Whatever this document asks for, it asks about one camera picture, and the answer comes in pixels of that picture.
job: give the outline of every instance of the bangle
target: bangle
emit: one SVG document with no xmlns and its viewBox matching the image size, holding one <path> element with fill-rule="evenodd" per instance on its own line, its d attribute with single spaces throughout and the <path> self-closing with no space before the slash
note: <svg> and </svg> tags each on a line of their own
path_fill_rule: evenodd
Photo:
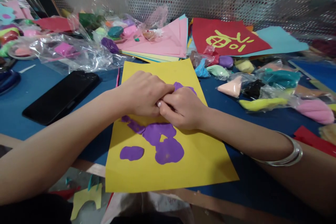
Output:
<svg viewBox="0 0 336 224">
<path fill-rule="evenodd" d="M 279 161 L 261 161 L 261 160 L 255 159 L 253 157 L 252 157 L 252 159 L 259 162 L 259 163 L 263 163 L 265 165 L 277 166 L 277 167 L 279 167 L 279 166 L 292 166 L 292 165 L 298 163 L 301 160 L 302 155 L 303 155 L 301 146 L 293 138 L 291 138 L 291 137 L 287 136 L 286 134 L 281 133 L 279 131 L 277 131 L 277 132 L 284 135 L 287 139 L 289 139 L 292 142 L 293 148 L 294 148 L 293 152 L 288 157 L 286 157 L 282 160 L 279 160 Z"/>
</svg>

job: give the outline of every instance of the smartphone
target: smartphone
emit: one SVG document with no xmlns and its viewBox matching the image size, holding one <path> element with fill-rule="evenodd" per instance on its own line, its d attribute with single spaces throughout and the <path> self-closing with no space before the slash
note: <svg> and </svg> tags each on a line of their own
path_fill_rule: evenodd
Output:
<svg viewBox="0 0 336 224">
<path fill-rule="evenodd" d="M 42 125 L 49 125 L 69 114 L 100 82 L 95 73 L 73 71 L 40 98 L 22 115 Z"/>
</svg>

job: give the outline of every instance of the red card with yellow character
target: red card with yellow character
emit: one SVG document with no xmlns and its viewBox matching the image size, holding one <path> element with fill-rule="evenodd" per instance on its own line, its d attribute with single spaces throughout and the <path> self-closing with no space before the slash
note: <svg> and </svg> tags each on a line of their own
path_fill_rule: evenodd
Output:
<svg viewBox="0 0 336 224">
<path fill-rule="evenodd" d="M 203 53 L 208 45 L 219 55 L 244 55 L 272 47 L 250 32 L 242 21 L 224 22 L 218 19 L 194 18 L 192 36 L 197 51 Z"/>
</svg>

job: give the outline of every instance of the yellow chinese character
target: yellow chinese character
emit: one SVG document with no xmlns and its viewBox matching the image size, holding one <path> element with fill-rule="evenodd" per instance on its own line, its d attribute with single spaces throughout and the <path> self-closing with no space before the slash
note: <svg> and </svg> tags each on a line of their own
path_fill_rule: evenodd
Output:
<svg viewBox="0 0 336 224">
<path fill-rule="evenodd" d="M 206 42 L 209 45 L 212 45 L 213 47 L 217 47 L 217 48 L 222 48 L 222 47 L 228 45 L 230 42 L 232 42 L 232 40 L 237 40 L 239 43 L 244 43 L 244 42 L 251 43 L 251 42 L 254 41 L 254 40 L 249 40 L 250 37 L 247 37 L 246 39 L 241 40 L 240 33 L 237 33 L 237 37 L 236 38 L 232 38 L 232 37 L 229 37 L 227 35 L 224 35 L 224 34 L 220 33 L 218 30 L 215 30 L 215 33 L 218 36 L 211 36 L 211 37 L 209 37 L 209 38 L 206 39 Z M 232 50 L 237 49 L 238 47 L 239 47 L 239 45 L 237 45 L 237 44 L 231 44 L 229 46 L 229 48 L 232 49 Z M 246 47 L 246 45 L 242 45 L 238 49 L 238 52 L 242 52 L 242 50 L 245 47 Z"/>
</svg>

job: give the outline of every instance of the hand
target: hand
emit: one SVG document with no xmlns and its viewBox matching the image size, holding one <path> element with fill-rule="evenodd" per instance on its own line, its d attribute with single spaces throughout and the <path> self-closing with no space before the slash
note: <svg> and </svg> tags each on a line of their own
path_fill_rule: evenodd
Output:
<svg viewBox="0 0 336 224">
<path fill-rule="evenodd" d="M 174 85 L 166 84 L 158 76 L 143 71 L 136 72 L 115 89 L 126 108 L 126 114 L 152 117 L 160 115 L 157 101 L 174 90 Z"/>
<path fill-rule="evenodd" d="M 171 124 L 186 130 L 200 129 L 208 109 L 188 87 L 165 95 L 157 106 L 160 114 Z"/>
</svg>

